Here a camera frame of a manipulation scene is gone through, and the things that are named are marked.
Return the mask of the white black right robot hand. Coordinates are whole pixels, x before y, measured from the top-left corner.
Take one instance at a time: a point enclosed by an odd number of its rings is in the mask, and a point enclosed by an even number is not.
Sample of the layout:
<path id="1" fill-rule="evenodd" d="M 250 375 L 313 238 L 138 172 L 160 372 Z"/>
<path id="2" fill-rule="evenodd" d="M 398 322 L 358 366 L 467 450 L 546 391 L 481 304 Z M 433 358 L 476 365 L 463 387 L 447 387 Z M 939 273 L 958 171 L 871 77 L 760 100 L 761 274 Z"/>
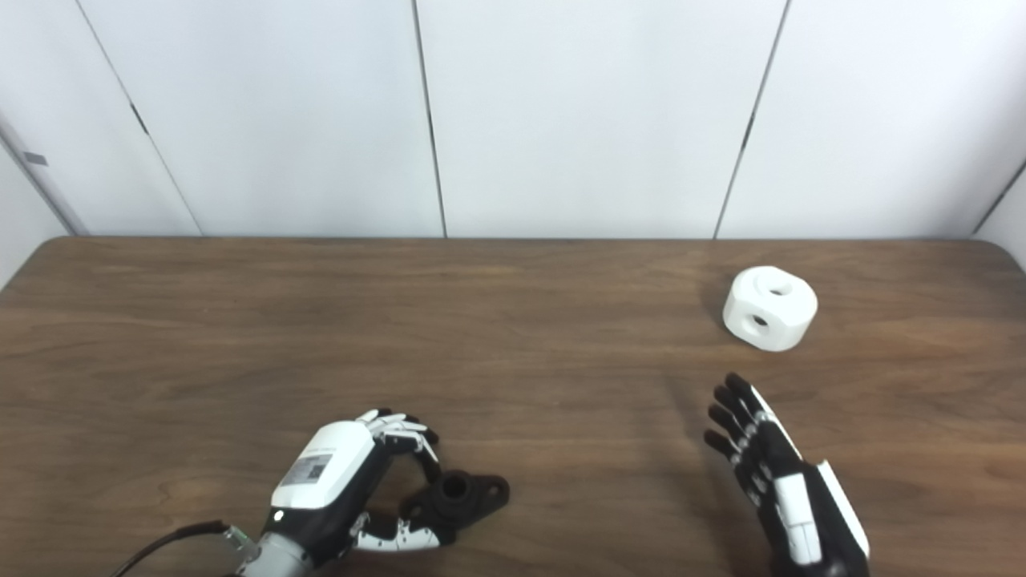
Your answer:
<path id="1" fill-rule="evenodd" d="M 731 464 L 765 531 L 774 576 L 868 576 L 870 544 L 831 464 L 794 445 L 757 388 L 728 373 L 713 391 L 704 443 Z"/>

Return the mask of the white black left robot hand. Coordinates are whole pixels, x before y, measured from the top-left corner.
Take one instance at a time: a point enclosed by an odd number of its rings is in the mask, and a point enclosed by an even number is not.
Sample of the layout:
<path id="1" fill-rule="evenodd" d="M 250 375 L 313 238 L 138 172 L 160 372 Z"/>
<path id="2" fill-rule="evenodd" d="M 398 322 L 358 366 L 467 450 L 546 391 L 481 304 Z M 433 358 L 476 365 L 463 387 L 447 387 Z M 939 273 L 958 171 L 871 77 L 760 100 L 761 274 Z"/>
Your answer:
<path id="1" fill-rule="evenodd" d="M 438 435 L 413 416 L 387 408 L 322 426 L 301 451 L 271 497 L 265 534 L 293 542 L 313 570 L 352 549 L 397 552 L 440 547 L 436 530 L 371 514 L 367 504 L 400 455 L 439 478 Z"/>

